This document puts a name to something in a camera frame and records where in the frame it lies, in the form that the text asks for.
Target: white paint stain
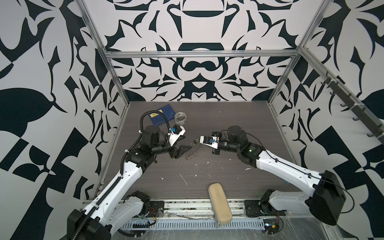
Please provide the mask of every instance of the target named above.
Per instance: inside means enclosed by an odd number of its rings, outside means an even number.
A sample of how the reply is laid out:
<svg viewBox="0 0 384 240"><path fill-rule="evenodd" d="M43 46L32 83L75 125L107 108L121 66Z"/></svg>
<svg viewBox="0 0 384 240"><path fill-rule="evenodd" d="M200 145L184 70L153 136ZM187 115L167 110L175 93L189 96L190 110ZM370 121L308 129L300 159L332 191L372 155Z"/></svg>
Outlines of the white paint stain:
<svg viewBox="0 0 384 240"><path fill-rule="evenodd" d="M185 179L183 178L183 176L181 176L181 174L179 174L180 177L184 180L185 184L188 186L187 182L185 181Z"/></svg>

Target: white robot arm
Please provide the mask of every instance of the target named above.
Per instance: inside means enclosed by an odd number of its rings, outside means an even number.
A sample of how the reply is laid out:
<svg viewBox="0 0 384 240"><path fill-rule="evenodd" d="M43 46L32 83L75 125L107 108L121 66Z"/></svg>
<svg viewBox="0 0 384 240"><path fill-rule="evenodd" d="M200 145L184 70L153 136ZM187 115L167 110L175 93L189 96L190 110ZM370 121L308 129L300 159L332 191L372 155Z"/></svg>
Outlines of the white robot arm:
<svg viewBox="0 0 384 240"><path fill-rule="evenodd" d="M143 129L143 118L150 113L157 113L166 120L168 133L163 133L159 127L153 125ZM171 128L163 113L159 111L144 113L140 119L140 136L123 155L120 171L82 212L74 210L68 216L67 239L108 240L116 231L120 232L120 227L132 217L145 216L148 213L150 197L142 192L134 192L124 204L118 208L116 206L149 165L153 162L157 163L158 154L169 153L171 158L177 159L191 148L190 146L180 146L178 149L175 147L177 141L185 138L184 133L183 126L176 124ZM135 236L124 232L122 234L129 237Z"/></svg>
<svg viewBox="0 0 384 240"><path fill-rule="evenodd" d="M268 189L257 209L260 215L295 210L310 212L320 221L336 225L346 197L334 173L319 173L284 160L261 143L249 142L247 133L239 126L231 126L226 131L228 138L222 131L212 132L212 136L201 136L200 143L212 147L213 154L220 154L220 150L235 152L243 163L279 176L302 190L279 192Z"/></svg>

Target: yellow label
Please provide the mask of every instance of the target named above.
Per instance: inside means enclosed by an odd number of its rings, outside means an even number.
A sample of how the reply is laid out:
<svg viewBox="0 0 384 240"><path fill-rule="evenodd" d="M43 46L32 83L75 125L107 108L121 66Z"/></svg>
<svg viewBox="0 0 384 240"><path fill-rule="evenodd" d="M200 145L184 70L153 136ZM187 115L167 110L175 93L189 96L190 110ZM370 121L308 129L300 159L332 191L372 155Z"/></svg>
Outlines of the yellow label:
<svg viewBox="0 0 384 240"><path fill-rule="evenodd" d="M151 113L150 114L151 118L156 117L157 115L158 115L158 113Z"/></svg>

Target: black and white patterned wall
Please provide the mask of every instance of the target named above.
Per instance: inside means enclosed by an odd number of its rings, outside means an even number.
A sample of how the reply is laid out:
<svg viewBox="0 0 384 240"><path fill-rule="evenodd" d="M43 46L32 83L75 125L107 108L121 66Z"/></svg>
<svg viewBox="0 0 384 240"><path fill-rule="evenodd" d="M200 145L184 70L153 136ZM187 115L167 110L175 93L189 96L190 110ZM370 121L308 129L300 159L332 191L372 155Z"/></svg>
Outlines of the black and white patterned wall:
<svg viewBox="0 0 384 240"><path fill-rule="evenodd" d="M289 57L112 61L130 101L268 100L288 63Z"/></svg>
<svg viewBox="0 0 384 240"><path fill-rule="evenodd" d="M1 239L60 239L124 102L72 0L0 3Z"/></svg>
<svg viewBox="0 0 384 240"><path fill-rule="evenodd" d="M335 0L308 44L312 51L379 118L384 119L382 80L384 5L380 0ZM341 214L345 239L384 237L384 146L323 79L301 58L273 102L288 144L302 166L336 173L355 200ZM343 211L352 207L347 201Z"/></svg>
<svg viewBox="0 0 384 240"><path fill-rule="evenodd" d="M321 0L86 3L108 51L270 50L295 49ZM238 101L267 100L287 59L115 59L113 64L131 101Z"/></svg>

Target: aluminum frame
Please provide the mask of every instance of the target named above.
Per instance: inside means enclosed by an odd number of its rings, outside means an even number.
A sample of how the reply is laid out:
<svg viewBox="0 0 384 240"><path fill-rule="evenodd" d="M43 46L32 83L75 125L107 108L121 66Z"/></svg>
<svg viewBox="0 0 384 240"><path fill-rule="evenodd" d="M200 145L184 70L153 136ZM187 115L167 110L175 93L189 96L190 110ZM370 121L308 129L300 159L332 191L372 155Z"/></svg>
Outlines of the aluminum frame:
<svg viewBox="0 0 384 240"><path fill-rule="evenodd" d="M118 89L118 92L120 96L123 98L123 101L126 106L129 104L129 99L127 95L125 94L124 88L121 85L120 78L115 72L115 69L113 65L111 64L110 60L106 57L105 55L105 50L104 50L104 45L103 42L101 41L100 35L95 27L95 24L91 18L91 15L86 7L86 4L84 0L75 0L77 7L81 13L82 19L87 26L89 33L92 37L92 40L94 41L97 50L99 51L99 54L101 56L101 59L103 60L103 63L105 67L107 68L108 72L111 74L112 81L115 84L116 88Z"/></svg>
<svg viewBox="0 0 384 240"><path fill-rule="evenodd" d="M295 56L297 50L205 50L205 51L106 51L107 58L188 58Z"/></svg>
<svg viewBox="0 0 384 240"><path fill-rule="evenodd" d="M328 77L337 79L337 77L329 71L329 69L321 63L307 48L300 47L299 54L313 67L313 69L325 80Z"/></svg>
<svg viewBox="0 0 384 240"><path fill-rule="evenodd" d="M279 122L278 115L276 113L275 107L272 104L267 104L267 105L269 107L269 110L272 113L273 120L276 123L277 129L279 130L280 136L281 136L281 138L282 138L282 140L284 142L285 147L287 148L287 151L288 151L288 153L289 153L293 163L295 163L296 165L301 166L301 160L299 161L298 159L296 159L296 157L293 155L293 152L291 151L291 147L290 147L289 142L288 142L288 140L287 140L287 138L285 136L283 128L282 128L282 126L281 126L281 124Z"/></svg>
<svg viewBox="0 0 384 240"><path fill-rule="evenodd" d="M124 126L125 119L127 117L127 113L128 113L128 109L129 109L130 105L131 104L128 104L128 106L126 106L124 108L124 110L122 111L120 122L119 122L118 128L116 129L116 132L115 132L115 134L113 136L112 144L109 147L108 155L106 157L105 163L101 167L101 172L99 174L99 178L98 178L96 184L94 185L94 187L92 188L92 194L90 194L90 197L92 199L96 198L96 196L99 194L99 191L101 192L100 186L101 186L101 183L104 181L105 176L107 175L107 172L108 172L108 169L109 169L109 165L110 165L110 163L112 161L112 156L113 156L115 147L117 145L117 142L118 142L118 140L120 138L121 130L122 130L123 126Z"/></svg>
<svg viewBox="0 0 384 240"><path fill-rule="evenodd" d="M299 53L297 53L293 58L291 58L291 60L289 61L289 63L285 67L283 74L281 75L281 77L277 81L277 84L276 84L275 88L273 89L271 96L269 96L269 99L267 101L268 104L273 104L273 101L279 95L281 89L283 88L285 82L288 79L289 74L291 74L291 72L293 71L293 69L296 66L299 59L300 59Z"/></svg>
<svg viewBox="0 0 384 240"><path fill-rule="evenodd" d="M270 98L268 99L268 103L272 104L273 101L277 98L280 90L282 89L283 85L287 81L289 74L292 72L292 70L296 66L297 61L300 58L299 49L302 48L303 46L306 46L307 43L310 41L310 39L312 38L315 30L317 29L317 27L320 25L321 21L323 20L324 15L325 15L329 5L332 2L333 2L333 0L323 0L322 3L320 4L319 9L317 10L315 16L311 20L311 23L308 26L307 31L305 32L302 40L300 41L299 45L296 48L298 54L294 58L292 58L291 61L288 63L288 65L285 68L282 76L278 80L278 82L276 84L276 87L274 88Z"/></svg>

